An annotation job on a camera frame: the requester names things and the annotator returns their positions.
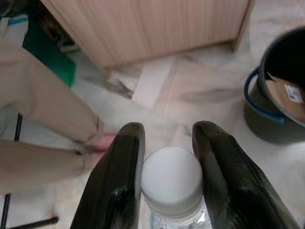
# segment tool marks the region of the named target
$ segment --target white bottle cap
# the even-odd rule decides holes
[[[177,219],[193,214],[203,196],[199,161],[181,148],[154,152],[143,165],[142,192],[149,208],[163,217]]]

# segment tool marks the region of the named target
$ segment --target clear plastic bottle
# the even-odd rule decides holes
[[[151,229],[212,229],[196,157],[176,147],[150,155],[142,171],[142,192],[152,214]]]

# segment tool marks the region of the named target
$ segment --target person's foot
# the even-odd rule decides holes
[[[113,142],[115,135],[103,135],[101,139],[93,146],[91,153],[92,169],[97,165],[104,153],[107,151],[111,143]]]

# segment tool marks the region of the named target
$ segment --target green object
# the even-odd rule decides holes
[[[63,54],[31,18],[22,46],[52,70],[66,85],[69,87],[74,85],[76,63]]]

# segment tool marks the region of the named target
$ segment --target blue bucket handle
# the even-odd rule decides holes
[[[256,106],[250,99],[249,96],[249,86],[252,79],[259,74],[260,67],[257,67],[248,77],[246,80],[246,83],[244,84],[244,96],[246,98],[246,102],[249,107],[251,107],[255,112],[257,112],[260,116],[263,116],[265,118],[268,118],[276,123],[284,123],[285,119],[281,115],[273,114],[271,112],[265,111],[258,106]]]

